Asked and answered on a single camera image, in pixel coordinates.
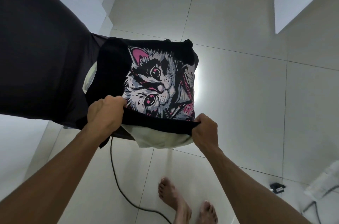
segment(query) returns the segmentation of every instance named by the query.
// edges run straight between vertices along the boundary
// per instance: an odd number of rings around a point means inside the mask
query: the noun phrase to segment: cat nose
[[[162,91],[163,91],[163,86],[162,86],[162,85],[159,85],[157,88],[158,88],[158,91],[159,91],[159,92],[162,92]]]

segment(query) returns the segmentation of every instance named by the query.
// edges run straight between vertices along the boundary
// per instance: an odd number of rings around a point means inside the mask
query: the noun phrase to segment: cat face
[[[168,52],[129,47],[131,71],[123,98],[127,107],[157,118],[194,119],[194,67]]]

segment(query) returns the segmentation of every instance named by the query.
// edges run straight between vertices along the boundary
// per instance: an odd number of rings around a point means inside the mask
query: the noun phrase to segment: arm
[[[1,223],[57,223],[95,151],[121,124],[122,97],[88,109],[88,123],[60,153],[0,203]]]
[[[256,182],[228,159],[218,146],[217,124],[201,114],[192,130],[194,143],[214,169],[240,224],[310,224],[298,211]]]

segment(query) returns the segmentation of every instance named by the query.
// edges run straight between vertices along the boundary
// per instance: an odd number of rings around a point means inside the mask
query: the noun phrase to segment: person's left hand
[[[100,139],[106,139],[120,127],[124,106],[126,106],[126,100],[121,96],[107,96],[105,99],[95,101],[88,108],[88,129]]]

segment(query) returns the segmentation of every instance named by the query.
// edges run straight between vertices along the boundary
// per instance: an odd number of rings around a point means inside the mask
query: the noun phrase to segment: foot
[[[172,182],[167,177],[163,177],[160,180],[158,185],[158,194],[160,199],[167,204],[169,207],[173,208],[175,211],[178,209],[183,210],[187,213],[188,216],[191,216],[192,210],[179,193],[179,191],[175,188]]]
[[[215,212],[214,206],[209,202],[205,201],[200,207],[200,215],[197,224],[216,224],[218,223],[217,213]]]

